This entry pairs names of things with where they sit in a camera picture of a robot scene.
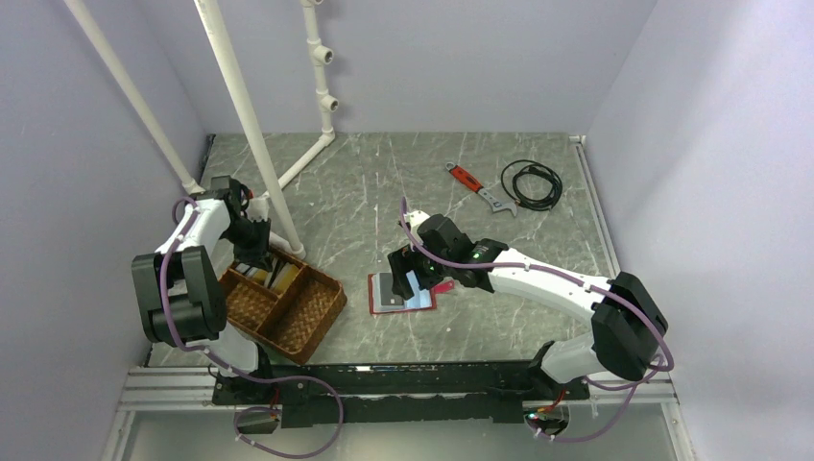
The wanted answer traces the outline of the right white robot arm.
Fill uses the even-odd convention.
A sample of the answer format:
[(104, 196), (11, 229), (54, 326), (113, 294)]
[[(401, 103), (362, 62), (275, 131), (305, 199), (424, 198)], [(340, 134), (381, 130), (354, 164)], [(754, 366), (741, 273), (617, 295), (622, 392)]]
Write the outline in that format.
[(466, 288), (553, 307), (587, 326), (587, 333), (550, 341), (537, 351), (528, 377), (538, 397), (551, 399), (566, 383), (596, 373), (637, 382), (672, 365), (664, 344), (667, 322), (636, 276), (582, 275), (496, 240), (472, 241), (441, 214), (404, 211), (399, 225), (409, 242), (388, 260), (393, 291), (404, 300), (453, 279)]

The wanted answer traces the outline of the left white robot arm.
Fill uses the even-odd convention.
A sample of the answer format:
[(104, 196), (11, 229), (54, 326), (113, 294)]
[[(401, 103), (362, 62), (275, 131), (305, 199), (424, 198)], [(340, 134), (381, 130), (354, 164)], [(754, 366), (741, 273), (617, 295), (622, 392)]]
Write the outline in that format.
[(275, 375), (261, 367), (261, 350), (227, 320), (227, 295), (211, 262), (226, 240), (233, 258), (268, 268), (270, 221), (251, 220), (251, 191), (230, 176), (210, 189), (181, 199), (184, 214), (154, 252), (132, 261), (132, 280), (144, 333), (153, 343), (204, 356), (225, 377), (239, 377), (238, 391), (250, 402), (268, 400)]

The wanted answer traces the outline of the woven wicker basket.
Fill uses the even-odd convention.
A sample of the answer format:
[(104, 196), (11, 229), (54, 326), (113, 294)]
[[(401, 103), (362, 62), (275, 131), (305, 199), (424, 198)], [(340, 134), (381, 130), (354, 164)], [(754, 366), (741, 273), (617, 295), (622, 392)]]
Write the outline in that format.
[(306, 262), (272, 250), (296, 264), (291, 285), (275, 294), (238, 273), (232, 264), (220, 277), (229, 322), (259, 344), (304, 365), (313, 356), (347, 303), (342, 283)]

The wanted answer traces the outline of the dark credit card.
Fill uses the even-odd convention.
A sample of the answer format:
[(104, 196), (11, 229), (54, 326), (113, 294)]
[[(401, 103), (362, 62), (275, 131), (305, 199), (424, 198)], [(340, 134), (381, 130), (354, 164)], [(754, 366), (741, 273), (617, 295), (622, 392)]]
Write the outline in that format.
[(390, 273), (379, 273), (375, 276), (374, 308), (376, 311), (399, 310), (404, 306), (404, 300), (394, 292), (394, 277)]

